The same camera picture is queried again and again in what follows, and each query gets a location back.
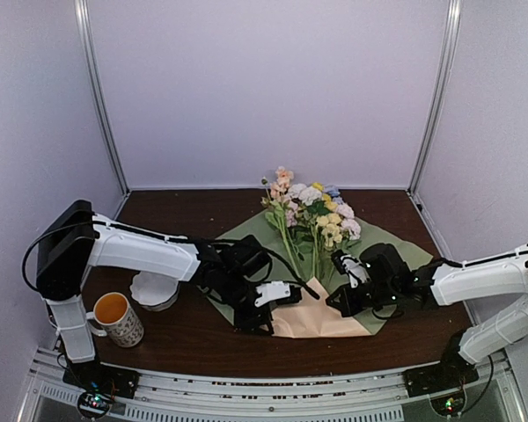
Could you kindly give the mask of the pink and green wrapping paper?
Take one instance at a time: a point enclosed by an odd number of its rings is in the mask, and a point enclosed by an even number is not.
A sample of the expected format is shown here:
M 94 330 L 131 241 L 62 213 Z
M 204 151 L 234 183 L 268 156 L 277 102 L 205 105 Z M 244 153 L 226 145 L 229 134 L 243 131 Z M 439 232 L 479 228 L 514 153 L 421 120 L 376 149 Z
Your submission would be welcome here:
M 411 269 L 431 261 L 432 255 L 421 247 L 402 240 L 365 220 L 360 219 L 358 223 L 361 226 L 361 237 L 357 244 L 348 249 L 351 255 L 357 257 L 367 247 L 384 243 L 394 245 Z M 276 251 L 283 258 L 289 257 L 281 235 L 268 223 L 264 212 L 258 213 L 220 237 L 240 239 L 246 235 L 255 236 L 263 246 Z M 272 310 L 274 335 L 278 338 L 349 338 L 377 334 L 385 322 L 374 317 L 370 310 L 365 309 L 355 316 L 343 317 L 340 311 L 327 306 L 326 298 L 337 287 L 348 283 L 348 278 L 338 274 L 332 264 L 326 264 L 323 266 L 322 278 L 313 279 L 310 276 L 312 258 L 309 248 L 302 246 L 299 251 L 303 253 L 304 260 L 296 266 L 296 269 L 308 285 L 319 293 L 320 298 L 315 300 L 304 291 L 301 302 L 274 308 Z

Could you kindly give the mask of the pink rose stem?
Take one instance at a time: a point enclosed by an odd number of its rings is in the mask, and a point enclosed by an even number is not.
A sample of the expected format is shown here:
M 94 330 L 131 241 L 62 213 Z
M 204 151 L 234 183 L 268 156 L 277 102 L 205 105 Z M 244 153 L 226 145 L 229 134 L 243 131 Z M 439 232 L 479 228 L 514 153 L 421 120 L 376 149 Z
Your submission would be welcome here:
M 335 250 L 347 250 L 359 243 L 362 235 L 362 227 L 357 221 L 353 208 L 347 203 L 336 204 L 327 202 L 326 209 L 328 214 L 336 213 L 341 218 L 341 231 L 343 240 L 341 245 Z
M 319 183 L 296 184 L 288 190 L 286 222 L 295 242 L 313 241 L 319 209 L 323 205 L 322 194 L 323 186 Z

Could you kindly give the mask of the cream yellow rose spray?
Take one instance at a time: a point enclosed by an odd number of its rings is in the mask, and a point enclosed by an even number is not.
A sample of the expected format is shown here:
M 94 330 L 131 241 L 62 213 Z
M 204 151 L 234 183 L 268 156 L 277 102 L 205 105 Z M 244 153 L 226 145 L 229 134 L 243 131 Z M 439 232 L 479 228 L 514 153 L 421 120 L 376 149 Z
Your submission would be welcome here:
M 341 218 L 336 213 L 317 216 L 312 220 L 312 276 L 321 280 L 325 275 L 330 253 L 342 243 Z

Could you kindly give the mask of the yellow flower stem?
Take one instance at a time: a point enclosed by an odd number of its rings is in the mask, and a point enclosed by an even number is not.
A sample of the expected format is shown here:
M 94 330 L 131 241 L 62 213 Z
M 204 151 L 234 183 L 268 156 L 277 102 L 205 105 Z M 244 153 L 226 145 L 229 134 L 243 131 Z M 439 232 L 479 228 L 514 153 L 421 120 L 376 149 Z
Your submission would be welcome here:
M 323 205 L 319 209 L 319 215 L 327 215 L 328 210 L 326 209 L 326 204 L 327 202 L 331 202 L 331 200 L 330 200 L 330 197 L 324 193 L 324 186 L 323 186 L 322 201 L 323 201 Z

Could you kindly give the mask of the blue flower stem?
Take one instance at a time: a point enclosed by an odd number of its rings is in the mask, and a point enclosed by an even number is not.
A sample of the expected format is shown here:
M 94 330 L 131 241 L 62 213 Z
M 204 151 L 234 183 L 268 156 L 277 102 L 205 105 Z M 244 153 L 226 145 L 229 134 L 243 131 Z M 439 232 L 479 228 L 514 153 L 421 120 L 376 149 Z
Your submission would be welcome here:
M 336 186 L 326 186 L 324 193 L 330 197 L 330 200 L 336 204 L 342 204 L 344 199 L 341 197 L 341 192 Z

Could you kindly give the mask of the peach blossom stem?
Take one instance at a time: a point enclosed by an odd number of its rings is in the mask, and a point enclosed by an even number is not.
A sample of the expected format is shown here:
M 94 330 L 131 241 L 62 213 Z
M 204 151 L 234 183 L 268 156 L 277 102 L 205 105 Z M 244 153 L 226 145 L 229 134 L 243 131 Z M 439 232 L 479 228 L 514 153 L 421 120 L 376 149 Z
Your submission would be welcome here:
M 265 189 L 265 196 L 261 199 L 261 204 L 267 210 L 267 221 L 280 233 L 284 249 L 296 277 L 301 278 L 297 254 L 288 227 L 288 211 L 290 210 L 288 190 L 293 178 L 294 173 L 283 166 L 279 166 L 275 170 L 275 180 L 269 181 L 263 177 L 260 182 Z

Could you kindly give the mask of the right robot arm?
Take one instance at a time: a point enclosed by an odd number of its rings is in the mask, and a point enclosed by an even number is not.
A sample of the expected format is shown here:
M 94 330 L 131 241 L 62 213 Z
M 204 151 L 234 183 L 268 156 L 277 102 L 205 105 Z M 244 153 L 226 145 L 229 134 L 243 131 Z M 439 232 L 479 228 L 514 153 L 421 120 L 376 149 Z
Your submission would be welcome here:
M 332 254 L 336 270 L 348 276 L 326 298 L 343 317 L 383 307 L 431 309 L 475 298 L 513 295 L 510 306 L 487 321 L 454 335 L 434 368 L 434 381 L 453 387 L 467 369 L 528 335 L 528 244 L 488 258 L 455 262 L 433 260 L 412 270 L 392 244 L 373 244 L 355 258 Z

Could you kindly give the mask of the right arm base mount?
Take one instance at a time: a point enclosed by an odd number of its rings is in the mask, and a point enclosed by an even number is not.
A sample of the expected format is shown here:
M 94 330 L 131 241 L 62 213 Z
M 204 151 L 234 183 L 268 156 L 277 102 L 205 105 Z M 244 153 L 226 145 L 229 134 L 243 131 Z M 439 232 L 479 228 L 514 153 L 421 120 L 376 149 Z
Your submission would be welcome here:
M 403 380 L 409 397 L 428 397 L 436 414 L 451 418 L 460 416 L 467 408 L 466 385 L 478 381 L 479 374 L 470 365 L 437 363 L 408 369 Z

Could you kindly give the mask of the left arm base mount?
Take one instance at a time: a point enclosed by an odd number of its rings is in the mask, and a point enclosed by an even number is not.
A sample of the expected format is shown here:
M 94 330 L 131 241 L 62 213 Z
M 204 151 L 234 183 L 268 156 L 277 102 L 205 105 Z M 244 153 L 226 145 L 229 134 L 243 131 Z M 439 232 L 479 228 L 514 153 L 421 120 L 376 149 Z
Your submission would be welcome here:
M 67 365 L 62 380 L 79 387 L 77 410 L 85 418 L 103 418 L 110 412 L 118 398 L 135 397 L 140 375 L 135 370 L 88 362 Z

